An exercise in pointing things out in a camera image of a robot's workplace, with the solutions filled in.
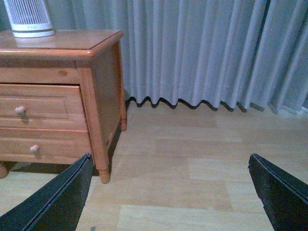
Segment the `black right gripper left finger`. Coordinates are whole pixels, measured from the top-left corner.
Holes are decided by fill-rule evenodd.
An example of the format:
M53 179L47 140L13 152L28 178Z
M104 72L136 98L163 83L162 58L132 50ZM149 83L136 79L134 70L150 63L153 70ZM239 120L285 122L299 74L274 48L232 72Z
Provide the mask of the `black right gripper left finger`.
M83 155L0 218L2 231L74 231L90 188L91 154Z

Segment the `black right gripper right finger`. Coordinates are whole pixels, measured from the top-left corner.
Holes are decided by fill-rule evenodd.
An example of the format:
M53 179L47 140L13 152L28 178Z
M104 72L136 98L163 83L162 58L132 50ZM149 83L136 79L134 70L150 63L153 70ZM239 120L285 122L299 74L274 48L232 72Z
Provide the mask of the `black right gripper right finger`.
M308 185L258 154L248 164L256 193L275 231L308 229Z

